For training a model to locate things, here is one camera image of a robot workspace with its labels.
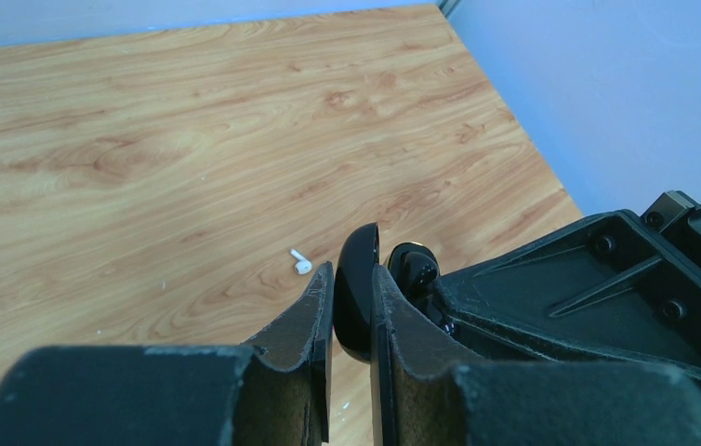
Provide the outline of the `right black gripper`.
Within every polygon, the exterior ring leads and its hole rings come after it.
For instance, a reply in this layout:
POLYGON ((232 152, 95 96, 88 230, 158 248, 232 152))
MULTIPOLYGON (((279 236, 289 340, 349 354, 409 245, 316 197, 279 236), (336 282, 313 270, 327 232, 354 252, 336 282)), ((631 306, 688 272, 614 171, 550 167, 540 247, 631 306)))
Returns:
POLYGON ((701 203, 665 191, 641 219, 585 217, 443 275, 454 339, 488 359, 658 362, 701 381, 701 203))

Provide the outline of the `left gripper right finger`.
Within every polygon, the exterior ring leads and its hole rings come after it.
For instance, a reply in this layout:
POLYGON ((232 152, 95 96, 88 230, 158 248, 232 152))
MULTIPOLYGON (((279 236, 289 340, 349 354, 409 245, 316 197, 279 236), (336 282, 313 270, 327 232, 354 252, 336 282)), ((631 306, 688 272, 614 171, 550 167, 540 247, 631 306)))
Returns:
POLYGON ((488 361, 372 272, 377 445, 701 445, 701 389, 633 362, 488 361))

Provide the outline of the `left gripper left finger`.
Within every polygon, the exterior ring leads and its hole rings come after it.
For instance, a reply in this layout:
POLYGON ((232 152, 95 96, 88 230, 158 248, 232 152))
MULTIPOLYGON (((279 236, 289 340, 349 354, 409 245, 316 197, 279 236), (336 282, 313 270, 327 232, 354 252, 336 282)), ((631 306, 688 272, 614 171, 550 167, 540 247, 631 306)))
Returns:
POLYGON ((319 445, 334 272, 236 346, 48 346, 0 381, 0 445, 319 445))

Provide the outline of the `black charging case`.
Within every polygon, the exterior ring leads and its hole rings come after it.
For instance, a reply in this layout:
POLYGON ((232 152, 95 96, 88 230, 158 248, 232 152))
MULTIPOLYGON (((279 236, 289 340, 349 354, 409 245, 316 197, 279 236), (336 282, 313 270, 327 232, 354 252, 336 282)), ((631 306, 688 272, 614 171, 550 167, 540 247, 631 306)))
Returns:
MULTIPOLYGON (((376 223, 362 225, 344 242, 334 285, 333 324, 342 348, 354 359, 369 362, 373 269, 379 264, 379 230, 376 223)), ((454 331, 438 296, 441 277, 436 256, 423 244, 397 244, 384 262, 405 299, 438 326, 454 331)))

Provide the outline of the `white earbud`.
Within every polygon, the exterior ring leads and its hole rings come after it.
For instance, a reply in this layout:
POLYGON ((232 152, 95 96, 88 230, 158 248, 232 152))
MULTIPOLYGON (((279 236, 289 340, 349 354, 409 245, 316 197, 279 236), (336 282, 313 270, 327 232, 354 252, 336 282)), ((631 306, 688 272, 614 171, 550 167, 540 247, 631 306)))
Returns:
POLYGON ((298 250, 291 248, 289 254, 295 259, 294 271, 298 275, 307 275, 312 271, 312 262, 298 250))

